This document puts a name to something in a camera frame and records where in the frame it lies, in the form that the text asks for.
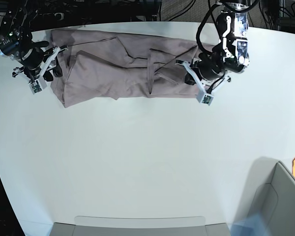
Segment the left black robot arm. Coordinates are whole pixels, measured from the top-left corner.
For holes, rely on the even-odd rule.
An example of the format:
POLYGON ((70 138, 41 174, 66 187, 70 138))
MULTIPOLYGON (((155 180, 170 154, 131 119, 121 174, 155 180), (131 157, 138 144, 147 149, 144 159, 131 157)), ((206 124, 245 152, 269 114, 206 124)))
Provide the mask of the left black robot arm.
POLYGON ((196 33, 200 53, 190 63, 191 70, 201 82, 214 83, 224 79, 229 72, 240 74, 249 65, 247 13, 255 5, 247 0, 217 0, 209 7, 196 33), (219 43, 209 50, 202 44, 200 35, 208 18, 219 6, 223 9, 214 23, 219 43))

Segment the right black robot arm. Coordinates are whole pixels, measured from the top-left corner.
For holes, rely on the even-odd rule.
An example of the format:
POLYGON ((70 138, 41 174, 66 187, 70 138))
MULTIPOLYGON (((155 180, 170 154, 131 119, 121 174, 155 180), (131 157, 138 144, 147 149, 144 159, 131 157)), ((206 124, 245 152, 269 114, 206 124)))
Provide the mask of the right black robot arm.
POLYGON ((13 69, 12 77, 24 75, 30 84, 39 78, 47 82, 63 75, 57 58, 66 46, 52 47, 46 40, 34 42, 30 30, 31 21, 37 16, 39 2, 36 0, 12 1, 0 25, 0 55, 16 60, 21 67, 13 69))

